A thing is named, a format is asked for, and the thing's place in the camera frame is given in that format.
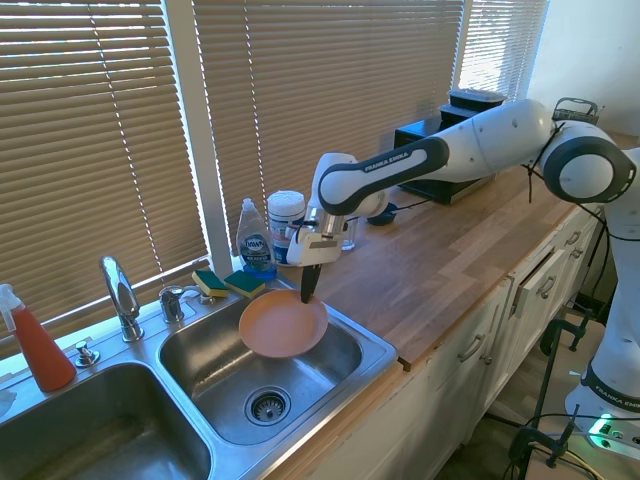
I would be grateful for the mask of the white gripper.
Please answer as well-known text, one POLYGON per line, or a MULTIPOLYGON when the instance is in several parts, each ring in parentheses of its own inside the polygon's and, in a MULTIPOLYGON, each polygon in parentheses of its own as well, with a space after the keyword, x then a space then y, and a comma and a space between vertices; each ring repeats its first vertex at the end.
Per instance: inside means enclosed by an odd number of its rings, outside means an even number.
POLYGON ((287 252, 287 262, 292 266, 304 267, 300 282, 302 303, 308 304, 315 293, 321 264, 337 261, 342 251, 342 244, 342 234, 326 236, 311 227, 300 227, 292 236, 287 252))

